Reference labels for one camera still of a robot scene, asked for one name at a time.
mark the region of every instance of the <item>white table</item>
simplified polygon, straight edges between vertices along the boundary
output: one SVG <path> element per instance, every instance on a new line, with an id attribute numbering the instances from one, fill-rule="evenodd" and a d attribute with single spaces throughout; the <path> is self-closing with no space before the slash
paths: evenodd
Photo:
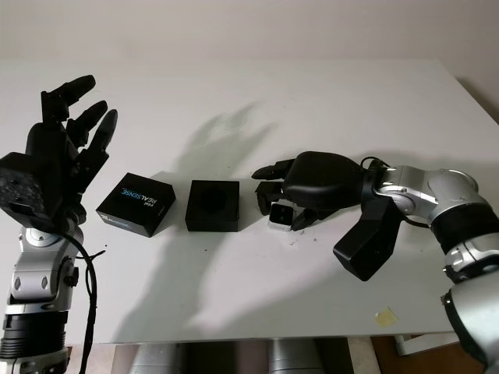
<path id="1" fill-rule="evenodd" d="M 304 232 L 267 229 L 252 171 L 304 150 L 366 155 L 473 175 L 494 209 L 499 128 L 431 61 L 0 62 L 0 152 L 23 151 L 41 119 L 39 92 L 92 73 L 72 110 L 105 99 L 119 111 L 111 157 L 83 203 L 95 261 L 96 342 L 425 333 L 451 330 L 439 297 L 451 286 L 429 231 L 403 224 L 395 254 L 369 281 L 342 268 L 333 245 L 359 217 L 336 214 Z M 94 212 L 127 172 L 174 185 L 177 201 L 153 238 Z M 240 232 L 189 233 L 192 179 L 241 181 Z M 5 293 L 19 225 L 0 216 Z M 399 321 L 381 327 L 377 312 Z M 73 297 L 68 343 L 83 341 L 88 297 Z"/>

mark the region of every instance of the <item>wall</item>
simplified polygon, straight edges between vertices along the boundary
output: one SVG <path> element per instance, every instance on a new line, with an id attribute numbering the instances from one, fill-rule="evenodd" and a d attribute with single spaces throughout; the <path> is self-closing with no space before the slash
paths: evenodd
<path id="1" fill-rule="evenodd" d="M 3 58 L 439 58 L 499 120 L 498 0 L 0 0 Z"/>

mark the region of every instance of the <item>floor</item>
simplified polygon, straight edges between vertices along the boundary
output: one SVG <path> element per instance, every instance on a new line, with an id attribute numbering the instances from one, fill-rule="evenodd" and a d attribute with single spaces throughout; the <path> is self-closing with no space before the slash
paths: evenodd
<path id="1" fill-rule="evenodd" d="M 481 374 L 481 364 L 469 357 L 460 344 L 399 357 L 393 337 L 372 337 L 383 374 Z"/>
<path id="2" fill-rule="evenodd" d="M 399 357 L 393 337 L 316 339 L 327 374 L 479 374 L 482 365 L 470 358 L 459 344 Z M 87 372 L 128 374 L 137 346 L 95 344 Z M 268 374 L 268 340 L 193 343 L 186 374 Z M 68 374 L 80 368 L 81 347 L 71 353 Z"/>
<path id="3" fill-rule="evenodd" d="M 323 338 L 315 341 L 327 373 L 380 374 L 370 338 Z M 81 348 L 73 347 L 68 374 L 79 372 Z M 136 345 L 95 344 L 87 372 L 128 374 L 136 349 Z M 268 374 L 269 369 L 268 340 L 194 343 L 188 345 L 188 356 L 191 359 L 186 374 Z"/>

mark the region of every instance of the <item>cable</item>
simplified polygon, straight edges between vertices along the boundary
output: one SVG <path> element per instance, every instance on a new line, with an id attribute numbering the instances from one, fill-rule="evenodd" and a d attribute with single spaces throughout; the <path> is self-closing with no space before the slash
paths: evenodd
<path id="1" fill-rule="evenodd" d="M 427 224 L 424 224 L 423 222 L 413 221 L 410 218 L 407 218 L 406 215 L 404 215 L 404 222 L 406 222 L 412 226 L 416 226 L 417 228 L 430 228 L 430 226 L 428 226 Z"/>
<path id="2" fill-rule="evenodd" d="M 85 272 L 85 282 L 87 284 L 87 292 L 90 298 L 90 307 L 88 309 L 87 328 L 85 330 L 85 341 L 83 342 L 83 354 L 80 366 L 80 374 L 84 374 L 87 370 L 88 357 L 90 355 L 90 351 L 92 350 L 92 343 L 94 342 L 94 324 L 95 324 L 95 317 L 97 315 L 97 277 L 95 275 L 95 268 L 92 263 L 92 260 L 95 259 L 95 257 L 104 253 L 105 251 L 100 251 L 95 255 L 89 256 L 86 249 L 73 236 L 68 234 L 58 234 L 58 235 L 60 235 L 68 242 L 70 242 L 72 245 L 74 245 L 82 255 L 81 257 L 77 258 L 84 259 L 85 263 L 87 264 L 87 271 Z"/>
<path id="3" fill-rule="evenodd" d="M 366 162 L 367 160 L 378 160 L 378 161 L 381 161 L 383 163 L 384 166 L 386 166 L 387 168 L 390 167 L 389 164 L 387 164 L 386 162 L 384 162 L 383 160 L 381 160 L 380 158 L 378 157 L 375 157 L 375 156 L 367 156 L 367 157 L 364 157 L 362 159 L 362 161 L 360 161 L 360 167 L 361 168 L 364 168 L 364 162 Z"/>

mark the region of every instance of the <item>small black box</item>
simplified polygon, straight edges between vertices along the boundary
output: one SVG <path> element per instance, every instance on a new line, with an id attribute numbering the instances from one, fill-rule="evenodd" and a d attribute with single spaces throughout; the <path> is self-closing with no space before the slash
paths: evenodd
<path id="1" fill-rule="evenodd" d="M 150 238 L 174 201 L 171 185 L 127 173 L 97 213 L 106 224 Z"/>
<path id="2" fill-rule="evenodd" d="M 187 204 L 189 231 L 238 231 L 239 182 L 193 181 Z"/>

